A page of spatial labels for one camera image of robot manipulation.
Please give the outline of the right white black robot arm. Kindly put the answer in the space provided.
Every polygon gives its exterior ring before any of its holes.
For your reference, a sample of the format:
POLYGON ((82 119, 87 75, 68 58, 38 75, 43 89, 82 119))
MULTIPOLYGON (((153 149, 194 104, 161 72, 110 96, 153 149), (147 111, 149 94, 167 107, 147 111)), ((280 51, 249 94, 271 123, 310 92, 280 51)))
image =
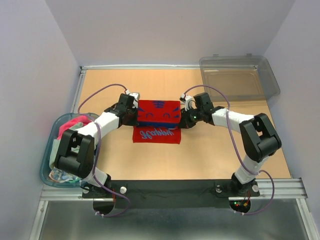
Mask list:
POLYGON ((200 121, 228 129, 240 162, 240 167, 231 176, 229 189, 235 195, 248 191, 256 176, 264 172, 263 164, 282 147, 269 117, 264 113, 242 114, 229 107, 214 106, 205 92, 193 97, 183 93, 180 101, 184 108, 180 110, 179 129, 192 128, 200 121))

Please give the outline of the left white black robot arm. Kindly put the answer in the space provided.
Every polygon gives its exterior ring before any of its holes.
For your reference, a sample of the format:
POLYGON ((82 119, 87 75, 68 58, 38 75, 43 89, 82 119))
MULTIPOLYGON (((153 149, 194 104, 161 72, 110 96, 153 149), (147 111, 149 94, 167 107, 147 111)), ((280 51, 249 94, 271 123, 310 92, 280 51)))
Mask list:
POLYGON ((79 177, 100 197, 114 192, 111 176, 97 168, 101 140, 108 133, 122 125, 135 126, 137 123, 140 93, 126 91, 111 107, 107 108, 97 119, 77 130, 67 129, 63 132, 56 153, 54 167, 79 177))

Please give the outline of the red blue cat towel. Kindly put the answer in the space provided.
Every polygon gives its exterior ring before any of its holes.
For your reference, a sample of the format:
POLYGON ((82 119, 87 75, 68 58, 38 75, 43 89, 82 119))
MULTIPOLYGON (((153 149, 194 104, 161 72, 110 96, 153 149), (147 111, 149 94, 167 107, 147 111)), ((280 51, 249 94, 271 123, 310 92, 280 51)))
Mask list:
POLYGON ((140 100, 134 143, 179 144, 181 104, 176 100, 140 100))

